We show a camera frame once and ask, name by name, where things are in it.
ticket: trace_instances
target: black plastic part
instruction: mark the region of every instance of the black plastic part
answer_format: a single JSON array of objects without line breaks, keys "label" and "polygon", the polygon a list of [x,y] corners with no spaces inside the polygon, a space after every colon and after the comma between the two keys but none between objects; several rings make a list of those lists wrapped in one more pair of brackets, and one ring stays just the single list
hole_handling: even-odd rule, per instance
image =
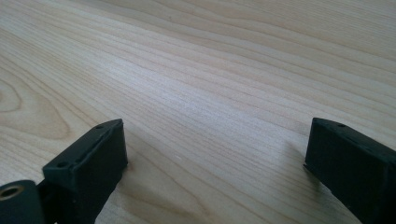
[{"label": "black plastic part", "polygon": [[0,187],[0,223],[45,223],[35,182],[20,180]]},{"label": "black plastic part", "polygon": [[305,165],[362,223],[396,223],[396,152],[344,124],[313,119]]},{"label": "black plastic part", "polygon": [[97,125],[43,167],[38,186],[15,182],[18,197],[0,196],[0,223],[94,223],[127,164],[122,119]]}]

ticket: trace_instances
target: wood grain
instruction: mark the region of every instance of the wood grain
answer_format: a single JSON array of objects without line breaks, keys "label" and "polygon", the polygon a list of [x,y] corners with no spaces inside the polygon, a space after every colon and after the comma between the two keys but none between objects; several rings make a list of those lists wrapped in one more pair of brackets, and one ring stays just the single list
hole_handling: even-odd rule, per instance
[{"label": "wood grain", "polygon": [[303,169],[313,117],[396,148],[396,5],[0,1],[0,184],[122,118],[97,223],[359,223]]}]

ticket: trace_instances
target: black object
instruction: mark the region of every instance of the black object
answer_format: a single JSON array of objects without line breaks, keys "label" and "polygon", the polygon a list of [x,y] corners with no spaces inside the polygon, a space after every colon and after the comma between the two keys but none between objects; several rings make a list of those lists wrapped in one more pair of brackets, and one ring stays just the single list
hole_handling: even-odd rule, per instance
[{"label": "black object", "polygon": [[43,167],[39,185],[0,187],[0,223],[94,223],[127,164],[122,119],[99,124]]},{"label": "black object", "polygon": [[389,147],[313,119],[304,166],[362,223],[396,223],[396,152]]}]

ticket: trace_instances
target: light wood tabletop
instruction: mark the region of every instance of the light wood tabletop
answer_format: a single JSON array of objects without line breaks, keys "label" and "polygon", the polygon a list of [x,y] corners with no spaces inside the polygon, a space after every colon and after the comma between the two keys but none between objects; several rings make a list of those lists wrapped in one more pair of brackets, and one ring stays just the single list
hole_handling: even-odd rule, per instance
[{"label": "light wood tabletop", "polygon": [[396,148],[392,0],[0,1],[0,185],[123,119],[96,223],[359,223],[303,168],[313,117]]}]

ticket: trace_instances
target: screw hole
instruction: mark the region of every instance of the screw hole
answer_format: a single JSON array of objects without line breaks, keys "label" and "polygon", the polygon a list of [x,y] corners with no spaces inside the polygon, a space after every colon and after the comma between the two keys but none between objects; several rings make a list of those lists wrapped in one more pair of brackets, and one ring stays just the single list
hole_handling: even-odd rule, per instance
[{"label": "screw hole", "polygon": [[23,186],[11,186],[0,191],[0,201],[8,200],[20,194],[23,191]]},{"label": "screw hole", "polygon": [[59,168],[63,168],[65,166],[67,166],[68,164],[69,164],[69,162],[62,161],[62,162],[59,162],[56,166],[59,167]]}]

